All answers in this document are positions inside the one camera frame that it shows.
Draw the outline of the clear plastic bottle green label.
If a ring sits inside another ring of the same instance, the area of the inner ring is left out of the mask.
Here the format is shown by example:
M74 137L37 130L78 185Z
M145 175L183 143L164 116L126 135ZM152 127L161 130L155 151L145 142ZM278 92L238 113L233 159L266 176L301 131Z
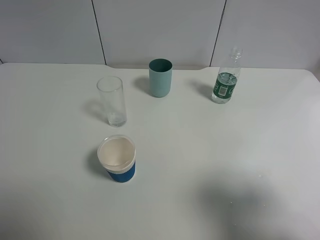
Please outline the clear plastic bottle green label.
M243 49L234 47L219 68L211 95L214 103L225 104L231 99L241 73L242 55Z

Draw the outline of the teal green plastic cup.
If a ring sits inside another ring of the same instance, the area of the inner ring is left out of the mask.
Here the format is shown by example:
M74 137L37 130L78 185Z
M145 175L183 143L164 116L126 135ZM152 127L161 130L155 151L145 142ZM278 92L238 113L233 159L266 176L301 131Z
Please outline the teal green plastic cup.
M149 63L150 93L157 98L167 96L171 90L173 64L164 58Z

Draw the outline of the white cup blue sleeve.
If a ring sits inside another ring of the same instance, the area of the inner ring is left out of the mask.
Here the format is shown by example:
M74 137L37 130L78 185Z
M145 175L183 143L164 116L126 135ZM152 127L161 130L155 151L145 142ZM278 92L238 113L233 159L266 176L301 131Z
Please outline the white cup blue sleeve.
M136 148L126 135L105 138L97 149L97 157L110 177L118 183L130 181L136 171Z

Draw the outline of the tall clear glass tumbler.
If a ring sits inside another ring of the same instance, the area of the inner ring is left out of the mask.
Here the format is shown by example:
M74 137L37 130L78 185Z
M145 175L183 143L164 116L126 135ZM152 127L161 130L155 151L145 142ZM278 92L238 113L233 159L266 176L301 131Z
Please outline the tall clear glass tumbler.
M127 112L122 80L117 76L105 76L97 82L96 87L107 123L112 127L123 126L127 122Z

